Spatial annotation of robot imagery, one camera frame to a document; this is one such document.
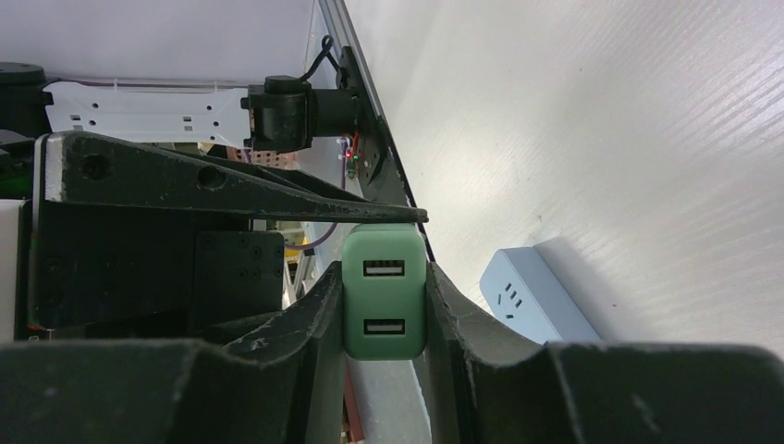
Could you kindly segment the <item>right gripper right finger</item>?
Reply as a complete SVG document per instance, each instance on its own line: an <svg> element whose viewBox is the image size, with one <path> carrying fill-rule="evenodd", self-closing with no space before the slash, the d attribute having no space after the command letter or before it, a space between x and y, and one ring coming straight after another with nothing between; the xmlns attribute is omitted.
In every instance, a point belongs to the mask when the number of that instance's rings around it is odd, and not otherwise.
<svg viewBox="0 0 784 444"><path fill-rule="evenodd" d="M539 345L426 281L436 443L779 443L783 364L728 344Z"/></svg>

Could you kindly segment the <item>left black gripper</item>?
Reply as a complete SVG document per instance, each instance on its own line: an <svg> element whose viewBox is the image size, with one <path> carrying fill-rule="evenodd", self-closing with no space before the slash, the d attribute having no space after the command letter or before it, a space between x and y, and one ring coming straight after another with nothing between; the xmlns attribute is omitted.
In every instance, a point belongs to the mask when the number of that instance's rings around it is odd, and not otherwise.
<svg viewBox="0 0 784 444"><path fill-rule="evenodd" d="M299 170L73 130L37 140L36 194L48 202L31 210L28 322L92 338L181 337L279 310L283 236L225 214L428 219L422 208L369 201Z"/></svg>

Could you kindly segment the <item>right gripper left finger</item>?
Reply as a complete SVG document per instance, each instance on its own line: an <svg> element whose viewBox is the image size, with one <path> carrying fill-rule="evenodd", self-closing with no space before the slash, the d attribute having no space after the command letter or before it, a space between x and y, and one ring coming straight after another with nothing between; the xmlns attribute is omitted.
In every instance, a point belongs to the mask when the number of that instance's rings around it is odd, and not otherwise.
<svg viewBox="0 0 784 444"><path fill-rule="evenodd" d="M341 266L257 327L199 339L19 341L1 349L5 443L336 443Z"/></svg>

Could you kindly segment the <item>long blue power strip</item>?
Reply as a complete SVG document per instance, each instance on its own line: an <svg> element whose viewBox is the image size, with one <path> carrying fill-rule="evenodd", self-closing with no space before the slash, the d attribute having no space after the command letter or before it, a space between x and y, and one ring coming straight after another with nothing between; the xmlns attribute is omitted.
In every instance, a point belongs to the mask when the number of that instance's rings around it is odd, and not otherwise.
<svg viewBox="0 0 784 444"><path fill-rule="evenodd" d="M533 247L497 250L479 287L496 319L537 344L601 339Z"/></svg>

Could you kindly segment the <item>green plug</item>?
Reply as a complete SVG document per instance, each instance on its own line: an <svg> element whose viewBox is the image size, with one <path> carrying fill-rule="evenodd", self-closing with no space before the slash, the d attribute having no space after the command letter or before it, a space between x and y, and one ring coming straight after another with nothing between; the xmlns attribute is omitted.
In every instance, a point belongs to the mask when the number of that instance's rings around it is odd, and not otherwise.
<svg viewBox="0 0 784 444"><path fill-rule="evenodd" d="M343 342L357 361L408 361L426 342L426 248L412 224L356 226L343 243Z"/></svg>

